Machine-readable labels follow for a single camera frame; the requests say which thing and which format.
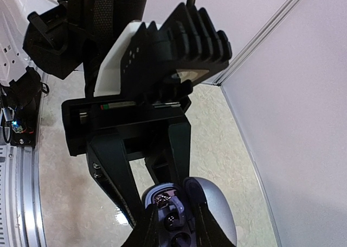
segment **tile floor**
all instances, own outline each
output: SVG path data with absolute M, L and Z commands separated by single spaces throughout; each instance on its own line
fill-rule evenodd
M 48 247 L 121 246 L 131 232 L 125 217 L 89 176 L 85 156 L 70 157 L 60 105 L 83 97 L 81 72 L 48 81 L 44 99 L 40 186 Z M 253 166 L 219 87 L 199 85 L 187 116 L 192 125 L 191 175 L 215 182 L 237 225 L 238 246 L 276 246 Z M 143 161 L 131 162 L 140 195 L 153 182 Z

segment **bolt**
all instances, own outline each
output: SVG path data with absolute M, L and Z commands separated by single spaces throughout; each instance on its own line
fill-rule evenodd
M 97 163 L 93 163 L 93 168 L 94 169 L 100 169 L 100 166 Z
M 101 178 L 102 177 L 102 175 L 101 174 L 97 174 L 97 173 L 94 173 L 94 178 Z

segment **white panel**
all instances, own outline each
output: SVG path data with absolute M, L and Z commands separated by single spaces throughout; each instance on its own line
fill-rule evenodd
M 234 57 L 266 24 L 286 0 L 196 0 L 205 7 L 218 30 L 224 30 Z M 163 23 L 174 8 L 186 0 L 147 0 L 145 21 Z
M 346 0 L 303 0 L 225 83 L 282 245 L 347 246 Z

